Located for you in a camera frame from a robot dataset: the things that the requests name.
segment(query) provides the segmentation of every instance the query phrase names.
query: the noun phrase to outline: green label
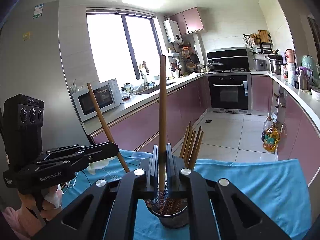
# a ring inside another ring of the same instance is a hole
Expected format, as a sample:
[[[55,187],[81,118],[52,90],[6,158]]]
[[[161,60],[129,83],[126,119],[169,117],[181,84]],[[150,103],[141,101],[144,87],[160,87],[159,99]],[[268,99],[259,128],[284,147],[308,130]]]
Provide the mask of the green label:
[[[266,135],[264,138],[264,144],[266,146],[272,147],[275,144],[275,138],[272,138],[272,137]]]

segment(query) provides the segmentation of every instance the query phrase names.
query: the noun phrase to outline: window pane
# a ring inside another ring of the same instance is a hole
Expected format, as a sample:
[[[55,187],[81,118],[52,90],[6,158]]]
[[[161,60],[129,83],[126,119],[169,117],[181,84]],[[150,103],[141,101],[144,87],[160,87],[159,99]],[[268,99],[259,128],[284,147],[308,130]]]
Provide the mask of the window pane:
[[[131,16],[125,18],[137,64],[145,61],[150,71],[149,75],[159,75],[160,59],[150,20]]]
[[[119,87],[137,80],[121,15],[87,15],[94,64],[100,83],[116,78]]]

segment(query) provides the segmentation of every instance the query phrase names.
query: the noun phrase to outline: camera lens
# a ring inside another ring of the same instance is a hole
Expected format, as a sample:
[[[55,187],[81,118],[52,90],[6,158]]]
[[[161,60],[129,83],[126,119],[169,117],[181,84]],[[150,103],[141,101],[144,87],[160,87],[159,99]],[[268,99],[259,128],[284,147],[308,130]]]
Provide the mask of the camera lens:
[[[36,110],[34,108],[31,108],[29,119],[31,123],[34,123],[36,121]]]
[[[42,111],[41,110],[38,113],[38,119],[39,119],[39,121],[41,121],[41,119],[42,119]]]
[[[25,122],[26,119],[27,119],[27,111],[25,108],[22,108],[20,112],[20,120],[21,122]]]

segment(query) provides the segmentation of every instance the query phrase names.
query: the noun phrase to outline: yellow sticker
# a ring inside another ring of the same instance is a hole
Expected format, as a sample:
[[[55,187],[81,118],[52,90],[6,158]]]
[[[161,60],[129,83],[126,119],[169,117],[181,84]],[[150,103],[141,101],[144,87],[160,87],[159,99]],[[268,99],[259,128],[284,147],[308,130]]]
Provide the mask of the yellow sticker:
[[[24,33],[23,37],[22,37],[23,41],[28,40],[28,39],[30,39],[30,32]]]

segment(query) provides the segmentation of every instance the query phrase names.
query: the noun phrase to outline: kitchen sink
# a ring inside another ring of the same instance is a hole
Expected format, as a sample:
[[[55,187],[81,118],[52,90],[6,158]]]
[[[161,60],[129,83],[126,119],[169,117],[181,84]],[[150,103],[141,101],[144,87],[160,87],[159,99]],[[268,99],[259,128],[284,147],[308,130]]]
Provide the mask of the kitchen sink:
[[[167,86],[172,85],[172,84],[174,84],[174,83],[175,83],[175,82],[167,83]],[[138,92],[138,93],[136,93],[136,94],[134,94],[134,95],[150,94],[150,93],[152,93],[152,92],[154,92],[154,91],[157,91],[157,90],[159,90],[159,89],[160,89],[160,85],[156,85],[156,86],[153,86],[153,87],[151,87],[151,88],[145,89],[145,90],[143,90],[143,91],[141,91],[141,92]]]

